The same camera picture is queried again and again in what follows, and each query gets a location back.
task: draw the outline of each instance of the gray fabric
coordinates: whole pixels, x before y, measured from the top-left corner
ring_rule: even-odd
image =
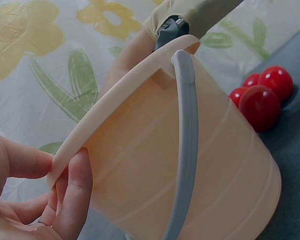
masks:
[[[258,240],[300,240],[300,32],[253,72],[279,65],[292,76],[296,94],[285,104],[279,123],[260,135],[282,176],[277,210]]]

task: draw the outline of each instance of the hand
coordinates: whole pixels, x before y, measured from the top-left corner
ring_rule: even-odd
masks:
[[[41,178],[51,163],[50,154],[0,136],[0,195],[8,177]],[[81,149],[51,192],[25,202],[0,201],[0,240],[76,240],[86,222],[92,186],[89,155]]]

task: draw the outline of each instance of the green leaf print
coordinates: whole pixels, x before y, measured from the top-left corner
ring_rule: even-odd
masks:
[[[260,60],[264,61],[270,57],[270,54],[263,48],[263,46],[260,45],[260,43],[263,42],[262,30],[258,29],[258,31],[256,31],[256,34],[258,36],[256,38],[251,38],[240,27],[235,25],[232,21],[227,20],[226,18],[222,19],[219,22],[219,25],[225,30],[227,30],[231,35],[236,37],[243,44],[245,44],[252,52],[254,52],[260,58]]]
[[[61,145],[62,145],[62,142],[52,142],[52,143],[49,143],[47,145],[40,147],[40,150],[44,151],[46,153],[55,155]]]
[[[74,97],[88,111],[97,101],[97,83],[89,57],[82,48],[72,51],[68,59],[69,79]]]
[[[61,108],[66,115],[68,115],[68,117],[78,123],[87,111],[73,96],[52,80],[33,57],[31,59],[31,70],[36,76],[42,89],[49,98]]]
[[[31,60],[30,68],[42,89],[68,117],[78,123],[98,97],[94,71],[85,51],[77,48],[69,55],[68,70],[72,94],[57,84],[33,57]]]
[[[110,48],[109,48],[109,51],[110,51],[110,53],[112,54],[112,56],[118,57],[119,54],[120,54],[121,51],[122,51],[122,48],[119,47],[119,46],[113,46],[113,47],[110,47]]]
[[[201,43],[213,49],[227,49],[234,46],[232,36],[224,32],[209,32],[201,39]]]
[[[256,17],[252,25],[253,29],[253,41],[263,47],[266,44],[267,26],[265,22]]]

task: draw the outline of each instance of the floral tablecloth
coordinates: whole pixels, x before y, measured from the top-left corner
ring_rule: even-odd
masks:
[[[97,101],[107,72],[163,0],[0,0],[0,134],[55,153]],[[196,53],[229,93],[300,30],[300,0],[244,0]],[[3,200],[48,190],[43,179],[8,179]],[[80,235],[123,240],[94,210]]]

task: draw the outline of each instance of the gray surface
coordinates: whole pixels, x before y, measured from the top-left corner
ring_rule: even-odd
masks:
[[[300,240],[300,32],[253,72],[279,65],[292,76],[296,94],[282,110],[279,123],[261,134],[282,176],[278,208],[258,240]]]
[[[196,74],[190,55],[177,51],[172,57],[179,105],[179,153],[176,188],[164,240],[176,240],[187,217],[196,180],[199,117]]]

